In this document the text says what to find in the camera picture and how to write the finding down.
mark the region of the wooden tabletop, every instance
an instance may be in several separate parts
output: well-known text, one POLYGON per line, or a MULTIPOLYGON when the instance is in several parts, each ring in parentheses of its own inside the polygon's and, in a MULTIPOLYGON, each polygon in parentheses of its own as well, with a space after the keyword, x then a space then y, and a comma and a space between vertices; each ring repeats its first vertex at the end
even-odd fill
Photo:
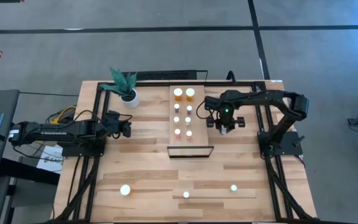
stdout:
MULTIPOLYGON (((98 81, 82 84, 76 114, 92 110, 98 81)), ((267 89, 283 90, 282 82, 266 81, 267 89)), ((208 96, 218 97, 227 89, 250 92, 249 87, 208 87, 208 96)), ((127 110, 116 95, 110 97, 109 110, 132 114, 132 137, 107 140, 99 163, 92 222, 235 222, 274 221, 272 199, 265 162, 259 157, 259 131, 254 106, 242 106, 234 116, 243 116, 245 128, 236 128, 222 136, 208 128, 208 141, 214 145, 209 158, 170 159, 169 87, 137 87, 140 104, 127 110), (119 189, 128 184, 130 196, 119 189), (238 191, 229 190, 232 184, 238 191), (190 193, 183 198, 184 191, 190 193)), ((267 122, 262 108, 262 116, 267 122)), ((283 116, 272 107, 273 121, 283 116)), ((84 113, 80 119, 89 119, 84 113)), ((289 191, 307 213, 316 216, 305 169, 294 156, 282 156, 289 191)), ((55 197, 55 211, 66 207, 76 158, 65 159, 55 197)), ((74 182, 75 194, 82 159, 74 182)), ((285 216, 282 195, 278 199, 285 216)), ((85 215, 86 200, 81 203, 80 218, 85 215)))

